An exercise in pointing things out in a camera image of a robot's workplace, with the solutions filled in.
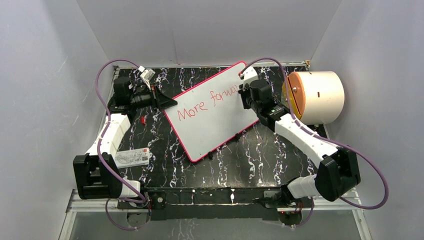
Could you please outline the pink-framed whiteboard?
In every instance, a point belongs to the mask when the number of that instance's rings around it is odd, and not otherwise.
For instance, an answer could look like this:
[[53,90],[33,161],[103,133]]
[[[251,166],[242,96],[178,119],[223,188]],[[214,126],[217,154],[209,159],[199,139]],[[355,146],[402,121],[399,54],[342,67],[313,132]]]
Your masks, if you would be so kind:
[[177,105],[164,111],[189,160],[201,160],[237,134],[251,127],[258,117],[244,109],[239,72],[247,64],[239,61],[200,82],[173,99]]

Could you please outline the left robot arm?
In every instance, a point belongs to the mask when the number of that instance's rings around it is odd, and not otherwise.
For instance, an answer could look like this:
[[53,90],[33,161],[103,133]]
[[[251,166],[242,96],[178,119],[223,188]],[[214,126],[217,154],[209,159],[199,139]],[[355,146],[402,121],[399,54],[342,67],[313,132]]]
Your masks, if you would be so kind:
[[141,189],[139,181],[120,176],[116,154],[139,109],[152,107],[163,111],[178,102],[157,85],[135,85],[129,77],[118,77],[112,86],[113,95],[104,104],[106,118],[100,134],[85,154],[73,160],[77,191],[83,200],[130,198],[135,207],[144,208],[149,203],[149,194]]

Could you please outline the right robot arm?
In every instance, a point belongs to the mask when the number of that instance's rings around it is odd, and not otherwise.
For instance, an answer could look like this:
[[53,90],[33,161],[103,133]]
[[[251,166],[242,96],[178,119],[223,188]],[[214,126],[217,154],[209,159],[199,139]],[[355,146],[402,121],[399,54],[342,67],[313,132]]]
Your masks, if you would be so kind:
[[298,122],[283,104],[277,104],[272,88],[257,79],[239,86],[244,109],[251,109],[258,121],[289,140],[317,167],[317,173],[297,177],[281,187],[282,202],[295,207],[302,198],[321,196],[333,202],[361,182],[358,159],[345,147],[324,141],[320,135]]

